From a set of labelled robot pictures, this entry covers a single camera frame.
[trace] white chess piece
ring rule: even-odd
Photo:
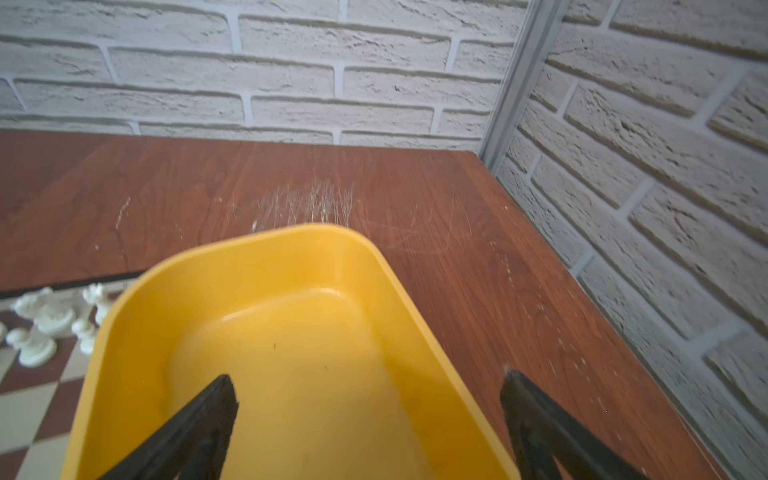
[[[56,342],[42,333],[29,333],[25,329],[13,329],[5,337],[8,344],[20,350],[18,362],[28,369],[46,363],[56,353]]]
[[[94,343],[96,343],[96,334],[98,329],[93,323],[86,319],[77,319],[72,323],[72,333],[78,336],[80,340],[80,351],[85,355],[91,355],[94,352]]]
[[[96,324],[101,326],[104,319],[109,313],[109,309],[112,308],[114,302],[109,300],[107,293],[104,291],[104,285],[101,283],[92,283],[83,289],[83,298],[89,305],[96,306]]]
[[[66,335],[77,315],[71,306],[54,300],[52,295],[53,290],[49,286],[28,292],[17,298],[11,308],[21,318],[35,322],[38,330],[45,335]]]

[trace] wood grain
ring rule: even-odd
[[[39,132],[0,132],[0,151],[0,290],[317,221],[320,192],[326,220],[383,252],[505,442],[506,365],[651,478],[725,478],[474,154]]]

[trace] mortar line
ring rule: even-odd
[[[745,323],[724,323],[723,325],[718,325],[692,339],[688,343],[688,352],[692,356],[703,358],[707,351],[746,331],[749,331],[749,327]]]
[[[432,126],[429,127],[429,134],[435,135],[437,134],[437,128],[440,125],[440,117],[442,116],[442,106],[438,105],[435,107],[435,113],[432,115]]]
[[[528,167],[528,171],[525,172],[525,176],[523,176],[523,180],[525,180],[529,184],[531,183],[531,179],[533,178],[533,173],[536,171],[536,167],[538,167],[538,163],[541,161],[542,155],[544,155],[542,152],[538,152],[538,154],[536,155],[536,158],[534,158],[533,162],[531,162],[531,166]]]
[[[141,136],[141,127],[139,127],[139,122],[135,120],[131,120],[128,122],[128,126],[131,127],[131,131],[134,132],[134,135]]]
[[[458,44],[461,43],[462,38],[458,35],[451,35],[451,46],[448,49],[448,58],[445,60],[445,72],[453,71],[453,65],[456,63],[456,55],[458,55]]]
[[[598,30],[606,31],[611,27],[611,22],[614,20],[614,16],[616,15],[616,11],[621,6],[621,0],[613,0],[611,3],[611,6],[608,7],[608,11],[605,12],[605,18],[603,18],[603,21],[600,22],[600,26],[598,26]]]
[[[739,83],[746,77],[749,67],[743,63],[737,63],[737,65],[731,70],[731,72],[720,82],[719,85],[710,94],[709,98],[699,107],[696,114],[690,118],[689,122],[693,128],[705,128],[707,120],[717,111],[720,105],[728,99],[728,97],[737,88]]]
[[[568,87],[568,91],[565,92],[565,96],[563,97],[563,101],[560,103],[560,107],[558,108],[558,111],[554,113],[554,117],[557,118],[558,120],[563,120],[565,116],[565,109],[568,108],[568,104],[571,103],[571,99],[573,98],[574,93],[576,92],[577,86],[578,86],[578,80],[574,79],[571,86]]]
[[[349,11],[349,0],[339,0],[339,22],[346,23]]]
[[[246,127],[253,126],[253,105],[250,103],[250,93],[240,94],[243,101],[243,123]]]
[[[230,37],[232,39],[232,53],[243,53],[243,44],[240,41],[240,13],[237,10],[226,8],[223,10],[227,17],[227,24],[230,27]]]
[[[614,217],[619,219],[629,217],[629,213],[643,200],[645,195],[650,192],[650,189],[652,189],[656,183],[656,179],[653,177],[647,177],[645,180],[641,181],[640,184],[637,185],[637,188],[634,189],[634,192],[632,192],[629,198],[626,199],[624,204],[621,205],[618,210],[613,212]]]
[[[27,104],[24,102],[24,99],[22,98],[22,94],[18,92],[18,89],[16,88],[16,84],[13,83],[13,79],[10,77],[3,77],[5,81],[8,82],[8,86],[11,88],[11,91],[13,92],[13,95],[16,96],[16,100],[18,100],[18,104],[22,106],[25,112],[29,112],[27,109]]]
[[[572,277],[578,278],[579,273],[592,261],[595,255],[594,248],[592,245],[587,242],[586,244],[586,250],[584,253],[579,257],[578,260],[576,260],[576,263],[568,269],[568,272],[571,274]]]
[[[342,98],[344,96],[344,64],[343,62],[333,64],[333,97]]]
[[[112,78],[114,84],[119,85],[120,78],[118,77],[118,72],[114,69],[114,64],[112,63],[112,57],[109,55],[109,50],[104,45],[98,45],[98,49],[101,51],[101,56],[104,57],[104,64],[107,65],[109,76]]]

